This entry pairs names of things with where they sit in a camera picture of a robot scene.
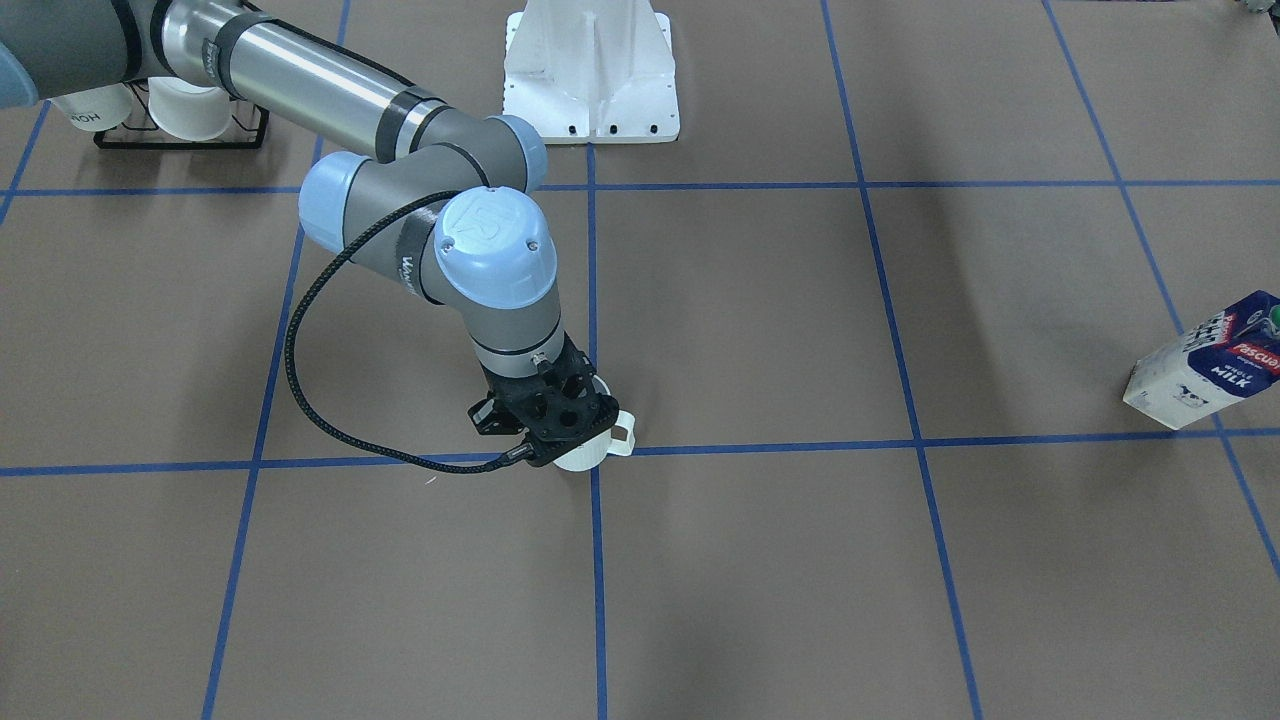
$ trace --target black cable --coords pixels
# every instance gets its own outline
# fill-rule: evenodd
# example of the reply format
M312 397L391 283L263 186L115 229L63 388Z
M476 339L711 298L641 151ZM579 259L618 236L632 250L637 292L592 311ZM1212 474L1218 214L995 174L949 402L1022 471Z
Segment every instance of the black cable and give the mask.
M449 200L456 195L458 195L458 191L436 192L434 195L428 195L426 197L420 197L419 200L415 200L408 205L404 205L397 209L396 211L389 213L387 217L370 225L369 229L360 233L360 237L357 237L351 245L344 247L342 252L339 252L338 256L334 258L332 263L329 263L329 266L326 266L320 273L320 275L316 277L315 282L311 283L311 287L307 290L306 295L303 295L302 300L298 301L298 306L293 309L293 316L289 318L289 327L284 332L284 377L289 382L289 391L293 392L293 400L297 401L298 407L302 410L302 414L306 415L308 420L315 423L317 428L329 433L329 436L340 439L342 442L352 447L364 450L365 452L385 455L387 457L393 457L402 462L408 462L410 465L417 465L419 468L426 468L428 470L434 470L436 473L476 474L476 473L489 473L499 468L508 468L511 465L515 465L516 462L524 460L530 452L532 452L532 447L529 443L518 445L483 465L448 465L444 462L434 462L431 460L424 460L416 455L411 455L401 450L384 447L381 445L375 445L369 441L352 437L339 430L338 428L330 425L329 421L321 418L320 414L316 413L314 407L311 407L311 404L307 402L306 395L302 393L302 386L298 383L298 369L293 357L293 348L298 337L298 327L302 325L302 316L306 315L307 309L311 307L311 304L315 301L316 296L320 295L320 291L324 288L325 283L328 283L329 279L333 278L333 275L343 265L346 265L348 260L351 260L352 255L355 255L361 247L365 246L365 243L372 240L374 236L390 227L390 224L394 223L396 220L399 220L401 218L408 215L415 210L426 208L433 202Z

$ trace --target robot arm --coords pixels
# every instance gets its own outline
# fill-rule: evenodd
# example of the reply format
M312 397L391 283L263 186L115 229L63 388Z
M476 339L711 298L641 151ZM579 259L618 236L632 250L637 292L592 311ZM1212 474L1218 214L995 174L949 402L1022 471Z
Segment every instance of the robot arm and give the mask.
M0 4L0 108L168 74L353 151L317 163L300 193L307 234L333 252L398 208L461 191L389 224L352 261L462 314L490 388L470 411L481 434L526 432L521 456L540 466L609 432L617 401L564 334L556 247L521 192L547 172L531 126L472 118L238 0ZM590 455L586 466L603 460Z

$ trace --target white plastic base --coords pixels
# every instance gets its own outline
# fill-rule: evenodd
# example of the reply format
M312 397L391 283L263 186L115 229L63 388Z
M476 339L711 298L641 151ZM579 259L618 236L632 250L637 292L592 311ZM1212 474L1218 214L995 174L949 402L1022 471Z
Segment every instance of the white plastic base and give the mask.
M680 136L671 19L649 0L529 0L507 19L503 113L549 145Z

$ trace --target light blue joint cap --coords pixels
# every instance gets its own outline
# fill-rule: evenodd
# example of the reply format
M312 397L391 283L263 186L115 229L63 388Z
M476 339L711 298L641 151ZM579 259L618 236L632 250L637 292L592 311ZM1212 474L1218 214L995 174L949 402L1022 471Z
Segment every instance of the light blue joint cap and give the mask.
M543 136L538 135L534 126L529 124L524 118L517 118L516 115L490 115L492 118L499 119L511 128L511 132L516 133L516 140L520 141L520 147L525 150L525 192L532 192L543 186L543 181L547 179L547 145L543 142Z
M298 220L321 247L337 255L346 242L342 223L347 217L347 193L356 172L369 158L340 150L311 167L298 192Z
M37 100L40 92L27 68L0 42L0 108L27 108Z
M509 187L474 187L444 206L435 261L468 300L527 307L556 284L556 245L536 202Z

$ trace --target milk carton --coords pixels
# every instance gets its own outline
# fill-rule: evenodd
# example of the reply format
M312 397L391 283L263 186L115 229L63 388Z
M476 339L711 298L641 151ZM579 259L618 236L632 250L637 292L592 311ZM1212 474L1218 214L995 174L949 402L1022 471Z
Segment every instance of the milk carton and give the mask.
M1280 299L1258 291L1143 357L1124 401L1179 429L1280 379Z

